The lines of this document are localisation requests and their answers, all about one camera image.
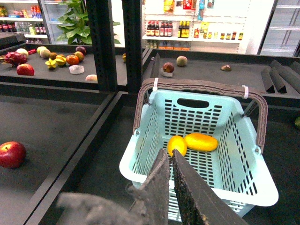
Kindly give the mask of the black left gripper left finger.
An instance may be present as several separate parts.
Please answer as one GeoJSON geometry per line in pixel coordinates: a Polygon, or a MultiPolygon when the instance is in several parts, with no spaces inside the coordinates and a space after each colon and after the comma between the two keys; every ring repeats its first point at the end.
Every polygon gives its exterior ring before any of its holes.
{"type": "Polygon", "coordinates": [[[129,210],[132,225],[168,224],[169,179],[168,154],[160,149],[145,182],[127,189],[134,197],[129,210]]]}

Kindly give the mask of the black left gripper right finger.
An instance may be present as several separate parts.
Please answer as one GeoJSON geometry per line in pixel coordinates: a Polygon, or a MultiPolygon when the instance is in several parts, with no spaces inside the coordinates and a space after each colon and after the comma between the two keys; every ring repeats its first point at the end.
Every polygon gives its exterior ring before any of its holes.
{"type": "Polygon", "coordinates": [[[184,225],[246,225],[196,172],[189,162],[173,150],[174,189],[184,225]]]}

